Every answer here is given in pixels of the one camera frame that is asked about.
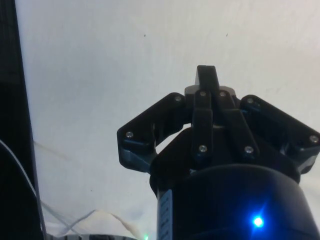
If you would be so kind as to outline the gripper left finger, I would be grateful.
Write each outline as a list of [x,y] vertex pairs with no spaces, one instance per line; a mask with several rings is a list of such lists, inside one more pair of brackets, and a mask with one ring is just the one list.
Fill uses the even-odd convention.
[[148,173],[157,156],[156,146],[193,123],[196,92],[213,91],[213,68],[198,65],[196,83],[184,94],[172,92],[140,113],[117,131],[119,162],[127,169]]

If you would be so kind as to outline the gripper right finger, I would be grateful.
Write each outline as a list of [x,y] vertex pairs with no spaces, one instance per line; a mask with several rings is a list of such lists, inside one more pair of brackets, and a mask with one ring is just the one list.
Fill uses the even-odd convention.
[[223,90],[211,67],[213,166],[250,164],[284,174],[306,174],[320,154],[320,134],[256,95]]

